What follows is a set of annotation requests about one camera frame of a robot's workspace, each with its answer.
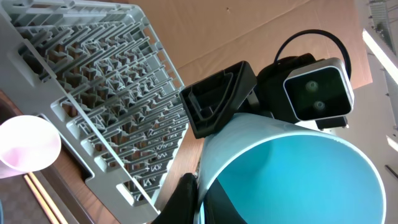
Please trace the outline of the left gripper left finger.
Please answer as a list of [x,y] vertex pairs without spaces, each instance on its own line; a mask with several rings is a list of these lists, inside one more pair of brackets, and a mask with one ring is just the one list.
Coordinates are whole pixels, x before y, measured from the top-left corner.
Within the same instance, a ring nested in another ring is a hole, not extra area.
[[198,199],[197,180],[184,174],[164,209],[152,224],[192,224]]

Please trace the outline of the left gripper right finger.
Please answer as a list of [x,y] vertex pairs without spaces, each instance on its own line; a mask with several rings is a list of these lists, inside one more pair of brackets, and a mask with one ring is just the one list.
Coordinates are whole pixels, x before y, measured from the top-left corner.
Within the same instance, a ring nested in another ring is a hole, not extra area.
[[205,224],[247,224],[240,216],[218,179],[212,183],[203,201]]

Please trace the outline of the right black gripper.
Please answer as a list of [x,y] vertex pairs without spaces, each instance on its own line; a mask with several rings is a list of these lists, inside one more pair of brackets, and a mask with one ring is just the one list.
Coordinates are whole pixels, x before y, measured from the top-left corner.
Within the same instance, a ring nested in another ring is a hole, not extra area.
[[261,109],[270,111],[275,119],[298,123],[284,90],[284,80],[291,71],[316,62],[310,54],[289,56],[263,68],[256,76],[247,61],[185,87],[180,93],[194,136],[205,138],[220,131],[237,113],[254,89]]

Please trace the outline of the light blue cup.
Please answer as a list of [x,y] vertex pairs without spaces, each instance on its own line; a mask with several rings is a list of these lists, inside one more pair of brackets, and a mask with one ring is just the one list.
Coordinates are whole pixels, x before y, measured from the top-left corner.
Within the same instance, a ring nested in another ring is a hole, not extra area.
[[386,193],[371,160],[350,142],[238,113],[205,139],[198,207],[220,185],[247,223],[384,223]]

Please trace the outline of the pink cup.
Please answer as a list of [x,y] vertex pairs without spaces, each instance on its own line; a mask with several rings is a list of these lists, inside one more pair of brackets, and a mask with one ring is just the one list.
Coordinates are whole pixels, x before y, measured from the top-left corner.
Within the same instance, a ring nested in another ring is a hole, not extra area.
[[58,158],[62,140],[49,121],[15,116],[1,124],[1,178],[42,170]]

